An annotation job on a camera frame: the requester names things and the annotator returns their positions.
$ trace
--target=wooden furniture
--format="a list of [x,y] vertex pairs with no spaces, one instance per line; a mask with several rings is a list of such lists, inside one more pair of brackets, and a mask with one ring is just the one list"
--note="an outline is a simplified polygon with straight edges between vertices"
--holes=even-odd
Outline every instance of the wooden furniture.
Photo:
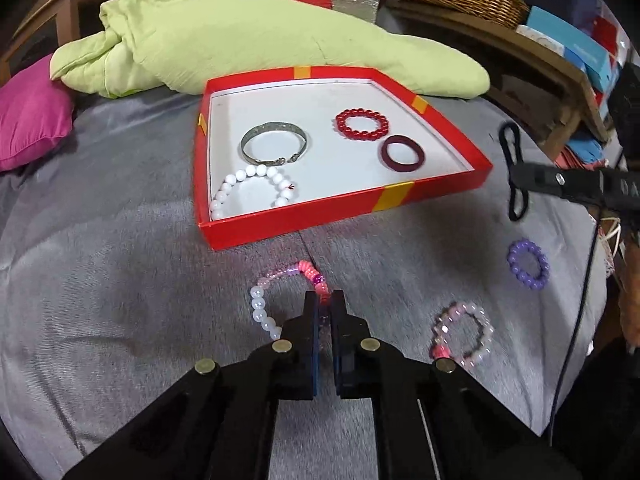
[[[455,10],[407,0],[387,0],[386,6],[409,21],[408,34],[448,44],[482,64],[491,78],[486,97],[520,120],[549,159],[558,158],[581,121],[597,139],[608,140],[586,74],[555,52],[514,30]],[[542,123],[534,111],[502,90],[506,75],[559,98],[551,124]]]
[[43,57],[40,54],[97,32],[98,8],[103,1],[38,0],[0,56],[0,86],[21,68],[21,61],[36,44],[40,45],[37,55]]

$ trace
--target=yellow tape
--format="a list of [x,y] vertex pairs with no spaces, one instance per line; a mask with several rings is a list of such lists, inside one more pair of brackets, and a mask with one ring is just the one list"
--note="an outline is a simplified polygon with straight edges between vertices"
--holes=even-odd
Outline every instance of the yellow tape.
[[414,102],[411,103],[411,107],[414,108],[420,115],[424,113],[424,111],[429,106],[429,103],[421,98],[419,95],[414,97]]
[[202,128],[202,133],[204,136],[207,136],[207,121],[204,120],[204,115],[200,114],[198,116],[198,126]]
[[390,209],[392,207],[399,206],[413,186],[413,181],[385,186],[385,190],[380,195],[380,198],[372,211],[382,211],[383,209]]
[[293,67],[293,79],[310,79],[310,78],[311,78],[310,66]]

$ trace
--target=screw head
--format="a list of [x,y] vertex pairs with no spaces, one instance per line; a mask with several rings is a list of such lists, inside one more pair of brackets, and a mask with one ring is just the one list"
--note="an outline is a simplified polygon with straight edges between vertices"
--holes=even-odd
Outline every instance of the screw head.
[[380,348],[380,341],[373,337],[367,337],[360,342],[360,346],[367,352],[375,352],[378,348]]
[[436,361],[436,368],[446,374],[450,374],[456,369],[456,362],[453,359],[447,357],[441,357]]
[[271,349],[273,349],[273,351],[277,352],[278,354],[286,354],[292,348],[293,345],[291,341],[287,339],[278,339],[271,345]]
[[197,373],[199,373],[200,375],[210,374],[215,367],[216,362],[213,359],[209,359],[208,357],[200,359],[200,361],[198,361],[194,366]]

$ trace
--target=bed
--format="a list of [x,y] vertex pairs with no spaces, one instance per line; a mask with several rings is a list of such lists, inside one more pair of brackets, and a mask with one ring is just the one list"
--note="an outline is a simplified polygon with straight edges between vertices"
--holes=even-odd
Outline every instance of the bed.
[[[89,97],[73,134],[46,160],[0,175],[0,417],[44,480],[57,480],[181,377],[269,341],[247,313],[268,270],[313,259],[372,334],[430,361],[434,318],[475,301],[496,333],[473,375],[533,431],[549,417],[578,309],[593,221],[580,206],[533,196],[511,223],[497,139],[505,116],[481,98],[430,98],[492,161],[480,189],[225,251],[194,222],[193,131],[199,97],[157,88]],[[545,162],[523,136],[524,158]],[[509,244],[530,238],[552,266],[540,292],[509,273]],[[566,389],[606,299],[596,253]],[[270,288],[281,324],[302,309],[303,278]],[[462,323],[452,349],[475,337]],[[270,478],[376,477],[370,406],[338,401],[326,336],[313,402],[282,402]]]

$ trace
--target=magenta cushion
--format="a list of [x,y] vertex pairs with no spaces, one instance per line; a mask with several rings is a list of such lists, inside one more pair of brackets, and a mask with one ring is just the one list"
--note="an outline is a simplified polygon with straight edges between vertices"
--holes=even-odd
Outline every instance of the magenta cushion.
[[73,101],[49,79],[50,60],[43,57],[0,88],[0,171],[40,158],[71,131]]

